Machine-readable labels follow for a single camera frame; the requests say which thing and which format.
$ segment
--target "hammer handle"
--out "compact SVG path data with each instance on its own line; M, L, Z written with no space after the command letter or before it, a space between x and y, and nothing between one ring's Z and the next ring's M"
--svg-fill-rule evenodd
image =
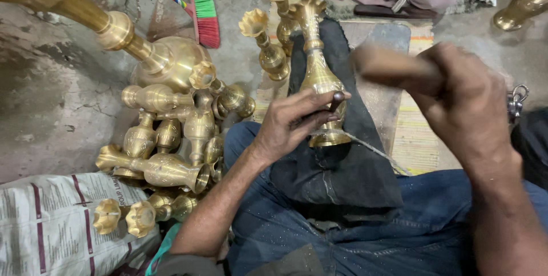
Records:
M364 79L412 92L438 96L445 77L433 62L421 57L373 46L360 46L352 53L354 67Z

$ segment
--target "string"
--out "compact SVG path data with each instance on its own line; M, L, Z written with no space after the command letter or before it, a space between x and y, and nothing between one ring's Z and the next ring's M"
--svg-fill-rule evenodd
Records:
M390 161L390 164L392 165L392 168L396 171L396 174L402 175L402 176L413 176L411 172L409 172L407 169L402 167L400 164L398 164L397 161L395 161L392 157L388 156L386 153L380 151L379 149L375 148L374 146L370 145L369 143L360 140L353 136L352 134L349 134L343 130L329 130L329 129L319 129L311 133L311 135L315 134L327 134L327 133L337 133L337 134L344 134L350 137L350 139L360 143L361 145L367 147L369 150L371 150L373 153L380 155L381 157L387 159Z

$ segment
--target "lap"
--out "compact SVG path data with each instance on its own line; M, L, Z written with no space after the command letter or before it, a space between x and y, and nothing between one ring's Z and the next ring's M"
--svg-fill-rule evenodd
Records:
M228 168L259 128L255 122L231 127L225 138ZM269 174L267 168L252 183L232 223L236 238L227 258L234 275L281 259L308 243L326 271L336 268L341 274L363 274L364 269L381 275L469 272L462 270L462 263L473 262L466 221L471 187L463 170L398 178L404 206L391 222L363 222L349 229L330 229L325 235L292 208L291 201L272 185ZM524 187L548 231L548 193L529 182Z

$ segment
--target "large brass vase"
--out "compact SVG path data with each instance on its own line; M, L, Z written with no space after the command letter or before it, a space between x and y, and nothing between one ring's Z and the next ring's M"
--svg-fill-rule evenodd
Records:
M324 0L301 0L289 8L290 18L299 22L305 38L306 75L300 90L312 88L316 93L332 90L345 91L344 85L328 68L323 56L323 42L319 39L319 15L325 7ZM321 129L342 130L345 112L346 101L342 102L336 111L341 119L326 123ZM344 134L324 133L312 136L309 146L333 146L350 141L350 137Z
M512 0L493 17L495 26L505 31L515 31L529 18L548 9L548 0Z
M189 77L193 67L202 61L211 62L207 50L194 40L171 36L148 42L134 33L134 24L126 14L105 13L92 0L0 1L19 3L35 11L57 13L92 29L104 50L123 49L139 61L134 80L142 87L162 83L175 92L187 93L192 87Z

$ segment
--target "right hand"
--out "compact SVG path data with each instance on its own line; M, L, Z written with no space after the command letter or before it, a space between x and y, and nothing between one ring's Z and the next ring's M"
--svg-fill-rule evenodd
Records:
M437 98L409 93L467 173L491 179L489 172L519 162L510 144L503 77L451 43L438 43L419 56L444 73L444 92Z

